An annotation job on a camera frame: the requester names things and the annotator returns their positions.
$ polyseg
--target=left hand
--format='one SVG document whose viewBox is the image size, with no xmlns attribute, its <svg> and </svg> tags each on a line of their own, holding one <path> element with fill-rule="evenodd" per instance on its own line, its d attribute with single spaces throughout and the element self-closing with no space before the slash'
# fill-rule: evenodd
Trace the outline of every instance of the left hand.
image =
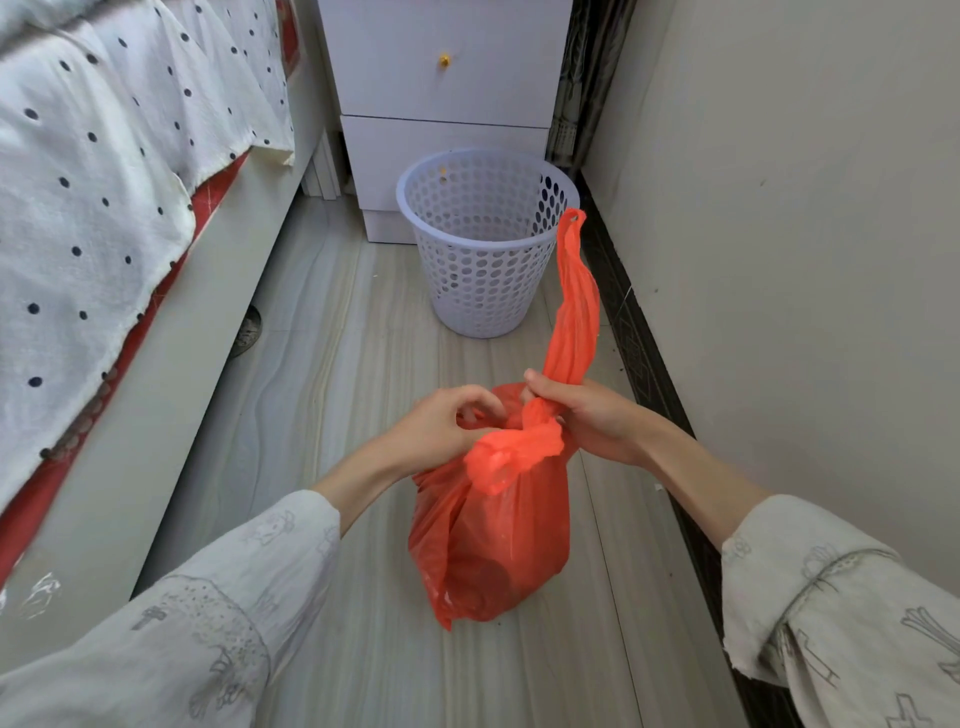
<svg viewBox="0 0 960 728">
<path fill-rule="evenodd" d="M 437 468 L 463 455 L 490 428 L 464 429 L 457 425 L 460 415 L 476 422 L 473 410 L 481 410 L 495 422 L 507 419 L 507 410 L 497 396 L 477 384 L 438 389 L 423 398 L 407 415 L 375 441 L 401 477 Z"/>
</svg>

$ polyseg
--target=patterned curtain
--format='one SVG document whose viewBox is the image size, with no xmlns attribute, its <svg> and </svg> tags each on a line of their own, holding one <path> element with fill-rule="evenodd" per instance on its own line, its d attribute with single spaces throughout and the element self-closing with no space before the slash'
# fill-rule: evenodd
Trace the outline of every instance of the patterned curtain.
<svg viewBox="0 0 960 728">
<path fill-rule="evenodd" d="M 580 171 L 607 100 L 636 0 L 573 0 L 546 158 Z"/>
</svg>

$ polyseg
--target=white polka dot sheet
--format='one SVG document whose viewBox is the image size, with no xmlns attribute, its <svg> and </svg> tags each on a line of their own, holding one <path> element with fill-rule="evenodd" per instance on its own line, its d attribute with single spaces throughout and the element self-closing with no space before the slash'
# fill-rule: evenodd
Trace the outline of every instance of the white polka dot sheet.
<svg viewBox="0 0 960 728">
<path fill-rule="evenodd" d="M 245 5 L 255 10 L 244 12 Z M 262 16 L 259 5 L 259 0 L 245 0 L 232 11 L 253 21 L 255 14 Z M 79 21 L 67 33 L 107 60 L 191 194 L 251 146 L 273 150 L 278 161 L 292 163 L 286 87 L 279 88 L 280 116 L 260 90 L 249 56 L 243 56 L 205 0 L 103 3 L 89 22 Z M 265 47 L 264 57 L 279 54 L 279 39 L 269 30 L 255 38 L 257 46 L 276 45 Z"/>
<path fill-rule="evenodd" d="M 105 2 L 0 53 L 0 512 L 189 247 L 190 194 L 251 146 L 293 162 L 285 81 L 272 0 Z"/>
<path fill-rule="evenodd" d="M 0 61 L 0 509 L 101 385 L 190 244 L 190 197 L 97 57 Z"/>
</svg>

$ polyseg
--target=trash can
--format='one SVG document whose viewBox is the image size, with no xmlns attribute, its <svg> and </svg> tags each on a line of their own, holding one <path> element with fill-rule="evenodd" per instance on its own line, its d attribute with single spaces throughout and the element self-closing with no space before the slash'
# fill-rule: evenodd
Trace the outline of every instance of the trash can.
<svg viewBox="0 0 960 728">
<path fill-rule="evenodd" d="M 523 321 L 557 221 L 580 206 L 580 195 L 543 159 L 464 149 L 414 164 L 396 184 L 396 201 L 413 226 L 437 316 L 457 333 L 490 339 Z"/>
</svg>

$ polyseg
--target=floor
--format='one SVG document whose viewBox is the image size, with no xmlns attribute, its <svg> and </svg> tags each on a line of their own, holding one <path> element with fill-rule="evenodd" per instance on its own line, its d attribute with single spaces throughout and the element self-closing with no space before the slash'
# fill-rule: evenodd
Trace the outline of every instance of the floor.
<svg viewBox="0 0 960 728">
<path fill-rule="evenodd" d="M 224 369 L 141 586 L 436 387 L 516 381 L 542 362 L 560 300 L 551 268 L 517 330 L 458 336 L 430 309 L 415 247 L 367 242 L 352 198 L 298 197 L 254 296 L 263 333 Z M 609 326 L 590 376 L 630 396 Z M 585 454 L 568 478 L 564 571 L 452 633 L 406 550 L 415 488 L 397 484 L 344 540 L 321 617 L 257 724 L 746 726 L 666 493 Z"/>
</svg>

